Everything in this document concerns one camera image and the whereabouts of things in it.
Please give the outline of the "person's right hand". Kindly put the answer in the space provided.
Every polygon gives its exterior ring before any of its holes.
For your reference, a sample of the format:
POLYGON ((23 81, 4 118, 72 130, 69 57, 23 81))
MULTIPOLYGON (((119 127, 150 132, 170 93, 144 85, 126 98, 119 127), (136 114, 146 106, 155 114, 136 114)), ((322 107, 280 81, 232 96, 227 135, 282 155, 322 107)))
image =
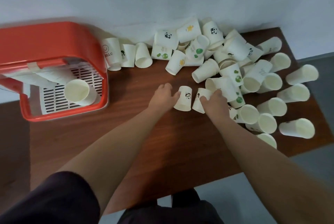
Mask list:
POLYGON ((208 108, 203 108, 205 114, 214 125, 220 125, 230 118, 227 99, 222 95, 222 91, 217 89, 209 99, 208 108))

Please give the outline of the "person's left hand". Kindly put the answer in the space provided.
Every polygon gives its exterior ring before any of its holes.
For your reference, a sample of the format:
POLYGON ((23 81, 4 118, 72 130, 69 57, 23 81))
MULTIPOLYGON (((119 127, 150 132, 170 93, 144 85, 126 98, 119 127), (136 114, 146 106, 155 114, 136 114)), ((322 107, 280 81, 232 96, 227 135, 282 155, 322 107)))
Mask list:
POLYGON ((171 110, 175 103, 172 102, 172 85, 170 83, 161 84, 154 92, 147 110, 156 116, 162 116, 171 110))

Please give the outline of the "white paper cup dark print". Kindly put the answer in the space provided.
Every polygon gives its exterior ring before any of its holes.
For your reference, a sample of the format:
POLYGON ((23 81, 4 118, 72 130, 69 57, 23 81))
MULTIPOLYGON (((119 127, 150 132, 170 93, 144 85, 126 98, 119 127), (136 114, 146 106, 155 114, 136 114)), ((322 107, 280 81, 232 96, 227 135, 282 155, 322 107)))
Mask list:
POLYGON ((195 96, 195 100, 194 100, 194 103, 193 103, 193 106, 192 106, 192 109, 199 112, 199 113, 202 113, 204 114, 205 111, 203 109, 203 106, 202 106, 202 103, 200 101, 200 98, 202 96, 204 96, 207 100, 210 99, 211 95, 213 94, 212 91, 206 89, 206 88, 198 88, 198 91, 197 91, 197 94, 195 96))

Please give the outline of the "white panda print paper cup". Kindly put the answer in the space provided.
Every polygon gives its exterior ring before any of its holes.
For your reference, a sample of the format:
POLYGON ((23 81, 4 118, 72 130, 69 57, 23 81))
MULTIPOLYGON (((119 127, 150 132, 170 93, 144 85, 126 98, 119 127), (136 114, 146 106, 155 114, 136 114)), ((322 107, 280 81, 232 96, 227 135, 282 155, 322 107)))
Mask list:
POLYGON ((191 110, 192 88, 188 86, 179 87, 180 97, 174 105, 174 109, 188 112, 191 110))

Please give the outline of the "person's right forearm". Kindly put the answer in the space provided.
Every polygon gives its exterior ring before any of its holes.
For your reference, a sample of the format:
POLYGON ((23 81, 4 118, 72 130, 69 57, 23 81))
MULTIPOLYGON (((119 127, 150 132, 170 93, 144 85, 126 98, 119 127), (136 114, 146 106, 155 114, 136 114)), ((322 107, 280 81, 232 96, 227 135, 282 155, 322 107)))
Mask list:
POLYGON ((334 194, 324 184, 229 116, 208 117, 278 224, 334 224, 334 194))

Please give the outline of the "person's left forearm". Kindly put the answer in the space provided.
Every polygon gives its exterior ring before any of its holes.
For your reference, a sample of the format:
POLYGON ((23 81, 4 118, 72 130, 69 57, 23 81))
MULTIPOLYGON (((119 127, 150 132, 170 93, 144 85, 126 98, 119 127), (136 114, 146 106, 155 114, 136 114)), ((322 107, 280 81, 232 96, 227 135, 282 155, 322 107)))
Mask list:
POLYGON ((104 213, 159 119, 171 108, 149 106, 79 153, 58 171, 80 175, 90 185, 104 213))

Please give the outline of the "pile of white paper cups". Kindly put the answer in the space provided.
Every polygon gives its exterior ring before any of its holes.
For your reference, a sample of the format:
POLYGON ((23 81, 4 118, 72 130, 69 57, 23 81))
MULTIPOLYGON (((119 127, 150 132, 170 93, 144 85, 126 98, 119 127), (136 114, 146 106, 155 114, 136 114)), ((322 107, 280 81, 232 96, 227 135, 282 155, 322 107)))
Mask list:
POLYGON ((319 72, 312 65, 304 65, 285 77, 291 85, 256 107, 246 104, 244 95, 280 90, 283 86, 278 71, 288 69, 290 57, 280 52, 282 40, 271 37, 253 46, 234 29, 228 33, 213 54, 192 73, 196 83, 205 81, 205 88, 213 93, 220 89, 231 105, 230 117, 236 123, 245 124, 258 138, 277 148, 271 136, 277 129, 275 117, 287 113, 287 103, 307 101, 310 91, 303 84, 315 81, 319 72))

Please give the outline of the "nested stack of paper cups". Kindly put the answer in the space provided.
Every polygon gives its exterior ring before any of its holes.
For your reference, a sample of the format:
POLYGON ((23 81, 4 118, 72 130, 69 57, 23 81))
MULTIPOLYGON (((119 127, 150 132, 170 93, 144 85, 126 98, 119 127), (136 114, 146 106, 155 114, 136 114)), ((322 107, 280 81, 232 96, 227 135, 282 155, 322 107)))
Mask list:
POLYGON ((65 86, 65 99, 80 106, 97 104, 101 100, 101 96, 93 86, 78 79, 69 69, 36 73, 30 70, 19 70, 3 73, 3 75, 23 83, 49 89, 55 87, 56 84, 63 85, 65 86))

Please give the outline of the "person's black trousers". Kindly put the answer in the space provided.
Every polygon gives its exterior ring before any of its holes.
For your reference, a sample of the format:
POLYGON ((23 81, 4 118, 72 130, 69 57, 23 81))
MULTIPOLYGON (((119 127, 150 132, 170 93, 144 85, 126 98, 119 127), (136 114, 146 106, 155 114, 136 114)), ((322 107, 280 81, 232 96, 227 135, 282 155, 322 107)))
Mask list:
POLYGON ((225 224, 215 207, 201 200, 194 188, 171 195, 171 207, 157 200, 136 205, 120 217, 117 224, 225 224))

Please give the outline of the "white slatted basket insert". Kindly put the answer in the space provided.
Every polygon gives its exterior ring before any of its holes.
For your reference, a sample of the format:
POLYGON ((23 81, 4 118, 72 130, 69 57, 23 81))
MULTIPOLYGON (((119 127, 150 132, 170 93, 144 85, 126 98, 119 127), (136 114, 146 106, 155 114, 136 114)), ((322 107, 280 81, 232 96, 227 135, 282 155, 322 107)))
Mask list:
MULTIPOLYGON (((70 68, 71 72, 77 79, 84 80, 86 83, 95 88, 97 93, 102 96, 102 78, 88 68, 70 68)), ((64 85, 57 84, 52 89, 39 88, 39 100, 42 115, 52 114, 61 111, 67 111, 76 108, 82 108, 69 102, 64 95, 64 85)))

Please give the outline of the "red plastic basket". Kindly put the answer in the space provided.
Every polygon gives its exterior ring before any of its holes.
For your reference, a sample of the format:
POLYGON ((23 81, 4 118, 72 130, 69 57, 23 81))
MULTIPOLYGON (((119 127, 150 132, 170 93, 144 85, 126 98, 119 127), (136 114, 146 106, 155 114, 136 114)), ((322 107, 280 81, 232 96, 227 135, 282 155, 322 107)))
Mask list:
POLYGON ((109 104, 107 66, 100 42, 88 28, 74 22, 1 28, 0 87, 6 87, 19 94, 22 116, 30 122, 50 121, 94 112, 106 108, 109 104), (42 72, 70 70, 74 67, 92 70, 103 79, 100 102, 82 108, 42 115, 39 100, 40 87, 3 75, 3 73, 29 70, 27 63, 31 62, 37 62, 42 72))

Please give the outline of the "piece of beige tape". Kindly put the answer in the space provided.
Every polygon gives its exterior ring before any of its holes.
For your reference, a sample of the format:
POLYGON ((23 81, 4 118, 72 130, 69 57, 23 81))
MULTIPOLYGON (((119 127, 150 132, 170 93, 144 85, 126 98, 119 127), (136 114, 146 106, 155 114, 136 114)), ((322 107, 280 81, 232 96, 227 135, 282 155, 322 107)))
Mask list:
POLYGON ((42 69, 38 66, 37 62, 27 63, 27 67, 33 73, 42 72, 42 69))

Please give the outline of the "person's black shirt sleeve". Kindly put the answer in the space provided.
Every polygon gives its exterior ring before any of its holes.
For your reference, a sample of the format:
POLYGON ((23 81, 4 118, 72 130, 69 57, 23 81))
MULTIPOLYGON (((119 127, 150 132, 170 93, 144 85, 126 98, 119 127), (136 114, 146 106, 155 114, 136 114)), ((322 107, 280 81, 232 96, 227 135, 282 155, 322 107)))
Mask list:
POLYGON ((50 175, 20 202, 0 215, 0 224, 98 224, 101 209, 80 175, 50 175))

